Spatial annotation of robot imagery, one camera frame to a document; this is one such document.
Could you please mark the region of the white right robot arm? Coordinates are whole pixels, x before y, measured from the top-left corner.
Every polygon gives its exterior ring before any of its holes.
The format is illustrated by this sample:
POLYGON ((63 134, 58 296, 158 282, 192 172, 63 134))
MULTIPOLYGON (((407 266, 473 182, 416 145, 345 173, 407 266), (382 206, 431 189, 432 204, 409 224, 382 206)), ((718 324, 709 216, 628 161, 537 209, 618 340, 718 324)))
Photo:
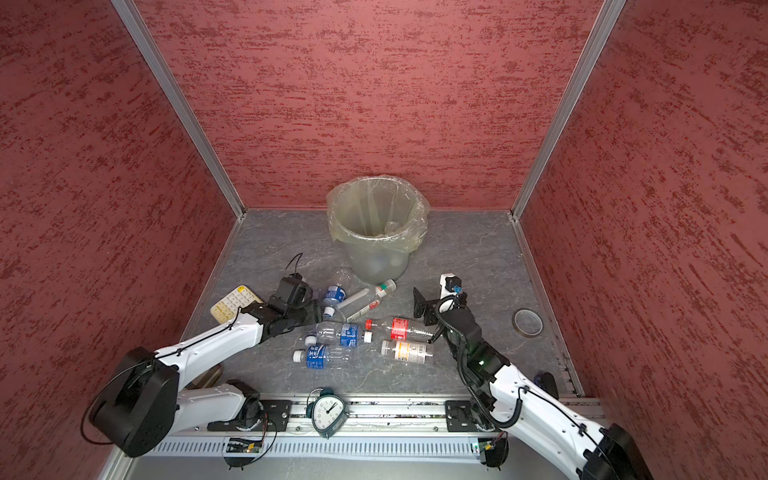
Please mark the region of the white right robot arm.
POLYGON ((604 427, 562 404, 483 338, 459 286, 428 300, 413 290, 414 316, 438 326, 480 423, 516 438, 569 479, 650 479, 636 442, 622 427, 604 427))

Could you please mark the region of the green cap slim bottle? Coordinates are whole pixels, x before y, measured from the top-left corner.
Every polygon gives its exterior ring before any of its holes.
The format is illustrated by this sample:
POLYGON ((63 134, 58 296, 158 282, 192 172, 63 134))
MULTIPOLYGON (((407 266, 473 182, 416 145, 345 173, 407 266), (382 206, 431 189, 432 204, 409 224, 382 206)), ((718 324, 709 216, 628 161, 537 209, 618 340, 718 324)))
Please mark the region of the green cap slim bottle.
POLYGON ((394 292, 396 288, 396 283, 392 279, 386 280, 382 284, 365 288, 341 302, 336 309, 336 313, 343 321, 356 321, 377 308, 381 301, 388 294, 394 292))

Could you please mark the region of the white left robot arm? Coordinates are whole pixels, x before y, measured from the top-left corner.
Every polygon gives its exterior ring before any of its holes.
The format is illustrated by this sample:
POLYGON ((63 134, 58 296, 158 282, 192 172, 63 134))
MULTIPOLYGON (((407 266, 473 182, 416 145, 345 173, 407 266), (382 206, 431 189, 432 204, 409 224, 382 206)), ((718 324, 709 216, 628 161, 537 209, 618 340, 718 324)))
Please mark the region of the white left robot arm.
POLYGON ((131 458, 167 436, 211 422, 235 419, 255 390, 240 382, 189 390, 192 380, 228 358, 298 327, 322 321, 323 305, 307 300, 282 311, 254 302, 235 318, 176 345, 128 352, 87 407, 90 423, 131 458))

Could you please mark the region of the yellow label white cap bottle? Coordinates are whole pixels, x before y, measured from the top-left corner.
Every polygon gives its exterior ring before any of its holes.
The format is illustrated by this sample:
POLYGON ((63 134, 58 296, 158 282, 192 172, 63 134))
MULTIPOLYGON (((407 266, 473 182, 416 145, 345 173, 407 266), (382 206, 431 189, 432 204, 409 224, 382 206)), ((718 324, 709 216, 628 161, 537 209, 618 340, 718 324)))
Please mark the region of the yellow label white cap bottle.
POLYGON ((433 362, 433 346, 423 342, 384 340, 381 355, 398 362, 426 365, 433 362))

